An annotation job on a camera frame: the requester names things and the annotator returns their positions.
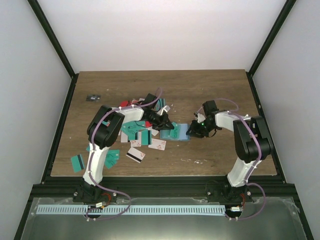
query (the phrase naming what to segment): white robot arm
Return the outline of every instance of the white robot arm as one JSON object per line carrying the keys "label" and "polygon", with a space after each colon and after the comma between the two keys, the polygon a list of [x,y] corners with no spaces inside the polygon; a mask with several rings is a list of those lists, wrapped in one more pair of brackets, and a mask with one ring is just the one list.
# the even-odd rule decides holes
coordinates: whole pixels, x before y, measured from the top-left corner
{"label": "white robot arm", "polygon": [[[122,124],[131,122],[131,121],[140,121],[144,115],[144,110],[140,107],[121,109],[121,110],[117,110],[116,112],[124,115]],[[91,143],[91,142],[89,143],[90,145],[89,159],[91,158],[91,154],[94,152],[91,160],[91,168],[90,168],[91,176],[96,183],[100,183],[103,178],[102,172],[103,172],[107,152],[111,146],[105,146],[102,149],[100,149],[100,147],[97,144],[95,144],[95,148],[93,148],[93,144],[95,143]],[[87,164],[86,166],[83,178],[84,178],[84,181],[86,181],[88,184],[93,186],[96,185],[89,176],[89,164]]]}
{"label": "white robot arm", "polygon": [[[149,94],[144,100],[143,104],[147,104],[148,101],[153,101],[154,98],[154,95]],[[90,141],[90,151],[89,161],[83,175],[83,179],[87,184],[95,186],[102,181],[102,173],[107,152],[111,145],[116,141],[120,128],[123,124],[132,121],[146,120],[149,121],[152,124],[152,127],[156,130],[174,128],[167,114],[170,107],[166,105],[158,112],[155,112],[152,110],[154,105],[155,104],[150,105],[149,107],[132,105],[132,107],[122,107],[120,109],[110,108],[107,106],[102,106],[100,108],[87,130]],[[114,112],[112,112],[112,114],[110,114],[110,116],[104,120],[107,122],[107,126],[104,124],[99,126],[94,136],[94,142],[92,142],[92,135],[98,122],[107,112],[110,112],[111,110],[114,110]]]}
{"label": "white robot arm", "polygon": [[208,137],[212,130],[228,129],[234,132],[237,159],[227,175],[227,180],[231,188],[244,186],[248,183],[252,171],[274,149],[265,120],[261,116],[240,116],[230,111],[219,111],[214,100],[205,102],[203,110],[205,115],[195,114],[196,120],[192,121],[187,134],[203,138]]}

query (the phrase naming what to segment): black metal frame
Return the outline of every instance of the black metal frame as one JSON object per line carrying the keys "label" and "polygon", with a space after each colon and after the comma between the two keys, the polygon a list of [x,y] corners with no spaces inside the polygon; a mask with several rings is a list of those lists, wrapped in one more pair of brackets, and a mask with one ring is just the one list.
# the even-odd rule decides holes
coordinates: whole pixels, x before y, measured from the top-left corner
{"label": "black metal frame", "polygon": [[[26,220],[30,211],[32,200],[34,198],[72,198],[76,187],[81,183],[81,177],[52,177],[51,170],[58,150],[59,142],[66,122],[67,114],[71,104],[71,100],[76,87],[79,74],[73,71],[56,35],[54,34],[50,24],[42,11],[37,0],[28,0],[36,17],[41,23],[54,49],[60,57],[63,65],[71,77],[71,83],[67,93],[67,97],[62,109],[58,127],[53,139],[53,143],[49,152],[46,167],[42,176],[41,184],[35,184],[30,193],[30,197],[26,204],[23,216],[21,218],[18,230],[14,239],[20,239],[26,224]],[[248,82],[252,91],[252,95],[260,116],[265,117],[262,105],[257,94],[253,75],[257,71],[265,54],[279,32],[282,24],[287,18],[291,8],[296,0],[287,0],[284,4],[279,16],[277,17],[268,37],[266,38],[259,54],[257,55],[251,69],[246,73]],[[274,176],[251,176],[249,181],[261,185],[267,197],[293,197],[296,206],[300,209],[300,219],[307,239],[312,240],[313,236],[307,222],[305,213],[300,203],[299,196],[293,184],[286,183],[284,172],[282,170],[276,150],[272,154],[273,162],[277,175]],[[223,205],[230,205],[232,202],[221,201],[215,195],[208,195],[208,190],[214,191],[219,188],[219,184],[225,180],[224,176],[175,176],[175,177],[104,177],[101,184],[118,191],[128,193],[133,198],[148,197],[194,197],[207,198],[209,202],[220,202]],[[258,189],[250,189],[253,197],[261,196]]]}

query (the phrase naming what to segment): white wall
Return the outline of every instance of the white wall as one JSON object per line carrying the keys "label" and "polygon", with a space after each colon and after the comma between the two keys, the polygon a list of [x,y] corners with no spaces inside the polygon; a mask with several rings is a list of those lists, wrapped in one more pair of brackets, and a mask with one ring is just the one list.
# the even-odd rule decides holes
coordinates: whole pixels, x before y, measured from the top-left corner
{"label": "white wall", "polygon": [[249,70],[285,0],[39,0],[78,71]]}
{"label": "white wall", "polygon": [[297,1],[254,82],[285,176],[320,239],[320,1]]}
{"label": "white wall", "polygon": [[40,183],[70,77],[26,0],[0,1],[0,239]]}

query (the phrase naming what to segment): wooden table surface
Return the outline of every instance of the wooden table surface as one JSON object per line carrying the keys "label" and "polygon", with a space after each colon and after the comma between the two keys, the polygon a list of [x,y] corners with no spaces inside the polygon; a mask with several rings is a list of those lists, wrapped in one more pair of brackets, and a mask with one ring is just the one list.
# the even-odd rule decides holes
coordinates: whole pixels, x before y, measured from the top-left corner
{"label": "wooden table surface", "polygon": [[[162,97],[171,107],[169,118],[177,123],[191,123],[193,113],[202,103],[227,98],[238,103],[241,115],[258,115],[244,70],[164,70],[164,71],[90,71],[81,72],[75,87],[51,176],[82,176],[75,173],[71,157],[82,154],[87,164],[87,128],[101,105],[117,107],[122,101],[145,98],[163,88]],[[101,95],[98,102],[86,101],[87,95]],[[229,102],[217,101],[219,109],[234,109]],[[120,159],[104,176],[216,176],[226,175],[237,155],[234,135],[226,129],[212,138],[190,138],[190,141],[167,141],[165,150],[138,147],[145,153],[141,163],[126,157],[130,143],[111,149],[120,150]],[[276,175],[269,156],[259,164],[254,175]]]}

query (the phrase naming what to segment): white card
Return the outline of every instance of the white card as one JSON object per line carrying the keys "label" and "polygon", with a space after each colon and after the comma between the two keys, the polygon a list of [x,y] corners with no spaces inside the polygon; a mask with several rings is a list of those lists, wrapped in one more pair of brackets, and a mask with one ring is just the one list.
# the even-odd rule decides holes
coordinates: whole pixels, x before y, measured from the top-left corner
{"label": "white card", "polygon": [[139,151],[133,147],[131,147],[126,154],[127,157],[135,160],[138,163],[141,163],[141,161],[142,161],[142,159],[144,159],[145,155],[146,155],[145,153],[143,153],[142,151]]}
{"label": "white card", "polygon": [[125,134],[123,131],[121,131],[121,143],[129,143],[127,134]]}
{"label": "white card", "polygon": [[152,136],[156,136],[159,133],[159,131],[153,129],[152,126],[148,127],[147,129],[151,131]]}
{"label": "white card", "polygon": [[138,132],[138,140],[131,140],[131,147],[136,148],[136,147],[141,147],[141,132]]}
{"label": "white card", "polygon": [[158,150],[165,150],[167,141],[159,140],[152,138],[152,144],[148,145],[148,148],[151,149],[158,149]]}

